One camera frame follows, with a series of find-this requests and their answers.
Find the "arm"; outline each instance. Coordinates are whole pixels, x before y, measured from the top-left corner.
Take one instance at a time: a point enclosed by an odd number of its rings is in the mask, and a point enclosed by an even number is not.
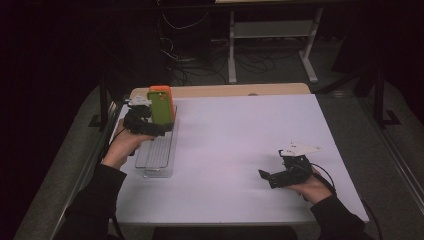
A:
[[[287,188],[302,194],[313,204],[311,211],[321,228],[319,239],[373,239],[364,232],[364,222],[349,212],[343,203],[314,176],[311,176],[305,183]]]
[[[116,132],[119,134],[92,179],[66,209],[66,220],[55,239],[107,239],[109,219],[115,215],[118,193],[126,177],[119,169],[141,142],[153,139],[131,134],[123,128],[122,120]]]

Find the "gray floor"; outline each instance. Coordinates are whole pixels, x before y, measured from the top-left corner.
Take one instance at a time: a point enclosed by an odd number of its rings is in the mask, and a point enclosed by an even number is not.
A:
[[[330,70],[341,42],[318,40],[310,59],[319,82],[310,84],[297,55],[302,43],[294,39],[236,43],[238,84],[302,82],[308,84],[311,90],[317,90],[343,76]],[[225,42],[216,44],[225,47]],[[217,52],[214,57],[216,60],[211,64],[196,61],[179,64],[180,68],[174,71],[179,80],[174,80],[172,85],[224,84],[228,81],[225,52]],[[340,154],[358,192],[378,218],[384,239],[424,239],[423,213],[397,168],[392,156],[393,148],[388,148],[385,140],[386,135],[392,139],[417,181],[424,183],[424,164],[421,161],[424,159],[423,126],[408,110],[401,94],[386,85],[385,107],[395,112],[402,125],[388,126],[385,131],[380,131],[369,117],[372,94],[362,99],[354,97],[352,88],[355,84],[356,81],[352,81],[330,94],[317,96]],[[79,181],[78,171],[84,168],[85,159],[90,159],[93,149],[100,144],[95,141],[101,137],[98,129],[87,127],[94,114],[98,114],[97,89],[76,116],[15,239],[49,239],[54,232],[66,199]],[[80,156],[82,162],[72,163],[75,156]],[[367,232],[378,239],[376,223],[371,220],[366,227]],[[294,228],[302,240],[316,239],[319,234],[316,225]],[[122,226],[122,230],[128,240],[148,240],[153,233],[153,228],[137,226]]]

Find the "person's right hand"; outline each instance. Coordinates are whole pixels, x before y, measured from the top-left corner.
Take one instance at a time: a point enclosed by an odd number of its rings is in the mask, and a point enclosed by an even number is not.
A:
[[[121,166],[127,161],[128,155],[131,154],[139,145],[147,140],[155,139],[153,136],[133,134],[127,129],[124,129],[124,120],[118,122],[116,129],[117,135],[115,136],[109,150],[103,159],[103,165],[120,169]]]
[[[312,170],[320,174],[315,168],[312,168]],[[316,204],[333,195],[324,183],[314,176],[309,177],[304,183],[287,186],[287,188],[296,191],[299,195],[303,195],[312,204]]]

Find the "green object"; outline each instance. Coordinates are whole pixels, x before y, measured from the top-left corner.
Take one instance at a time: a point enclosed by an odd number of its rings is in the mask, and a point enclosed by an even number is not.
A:
[[[147,93],[147,98],[152,101],[152,122],[155,124],[169,124],[174,122],[172,100],[165,90],[154,90]]]

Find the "table leg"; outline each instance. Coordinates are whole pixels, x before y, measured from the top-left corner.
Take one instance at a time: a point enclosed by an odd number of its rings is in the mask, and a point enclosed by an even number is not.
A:
[[[236,65],[234,62],[234,11],[230,15],[230,55],[228,56],[228,82],[237,83]]]
[[[303,67],[305,68],[306,74],[308,74],[309,81],[311,83],[318,82],[318,78],[315,74],[314,69],[312,68],[311,62],[309,61],[309,53],[312,49],[312,44],[315,40],[315,35],[318,30],[319,21],[321,19],[323,8],[318,8],[315,14],[314,21],[311,25],[311,30],[309,31],[308,40],[306,46],[303,50],[299,51],[300,59],[302,60]]]

